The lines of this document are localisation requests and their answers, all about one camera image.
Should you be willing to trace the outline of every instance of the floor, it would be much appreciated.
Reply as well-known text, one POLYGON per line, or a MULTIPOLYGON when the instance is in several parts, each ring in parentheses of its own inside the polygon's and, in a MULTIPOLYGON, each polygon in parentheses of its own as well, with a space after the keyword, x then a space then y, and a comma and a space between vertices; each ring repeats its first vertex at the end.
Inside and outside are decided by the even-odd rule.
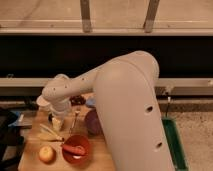
MULTIPOLYGON (((166 100, 159 100, 162 115, 167 108, 166 100)), ((29 123, 33 114, 25 115, 29 123)), ((190 171, 213 170, 213 99, 172 100, 167 115, 176 121, 182 146, 190 171)), ((22 129, 27 137, 29 127, 22 129)), ((22 149, 8 148, 5 158, 20 153, 22 149)), ((17 166, 8 168, 16 171, 17 166)))

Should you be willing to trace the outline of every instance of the metal bar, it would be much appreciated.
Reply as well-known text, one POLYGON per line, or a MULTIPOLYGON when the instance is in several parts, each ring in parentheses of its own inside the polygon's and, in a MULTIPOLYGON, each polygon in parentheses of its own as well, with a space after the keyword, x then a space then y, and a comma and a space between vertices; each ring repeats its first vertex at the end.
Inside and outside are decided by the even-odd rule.
POLYGON ((155 21, 155 16, 158 10, 160 0, 150 0, 149 1, 149 7, 144 23, 144 29, 146 33, 151 33, 155 21))
POLYGON ((80 0, 80 5, 83 32, 90 33, 92 32, 92 24, 90 20, 89 0, 80 0))

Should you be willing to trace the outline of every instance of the red bowl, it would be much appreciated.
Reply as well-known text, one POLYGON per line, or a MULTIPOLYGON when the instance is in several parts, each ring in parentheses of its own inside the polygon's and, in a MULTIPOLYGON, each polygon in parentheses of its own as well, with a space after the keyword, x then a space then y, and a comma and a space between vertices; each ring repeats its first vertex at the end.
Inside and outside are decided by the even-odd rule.
POLYGON ((91 146, 87 137, 83 135, 73 135, 69 137, 64 143, 72 146, 82 146, 86 151, 84 156, 76 156, 62 149, 62 155, 68 163, 82 165, 88 161, 91 153, 91 146))

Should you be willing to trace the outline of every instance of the black wall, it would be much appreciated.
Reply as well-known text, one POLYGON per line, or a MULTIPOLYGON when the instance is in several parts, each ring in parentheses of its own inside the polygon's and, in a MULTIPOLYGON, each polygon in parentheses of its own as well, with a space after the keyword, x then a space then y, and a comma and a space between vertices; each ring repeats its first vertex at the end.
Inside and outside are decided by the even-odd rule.
POLYGON ((0 36, 0 77, 70 77, 135 50, 155 56, 160 77, 213 77, 213 37, 0 36))

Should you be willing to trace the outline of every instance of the cable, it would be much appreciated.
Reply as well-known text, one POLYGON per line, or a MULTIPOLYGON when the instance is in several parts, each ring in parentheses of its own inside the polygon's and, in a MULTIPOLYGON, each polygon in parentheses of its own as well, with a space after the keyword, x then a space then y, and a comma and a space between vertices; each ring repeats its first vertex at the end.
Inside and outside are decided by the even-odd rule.
POLYGON ((167 100, 168 100, 168 103, 167 103, 167 107, 166 107, 166 113, 165 113, 165 116, 167 117, 168 116, 168 111, 169 111, 169 107, 170 107, 170 102, 171 102, 171 96, 167 96, 167 100))

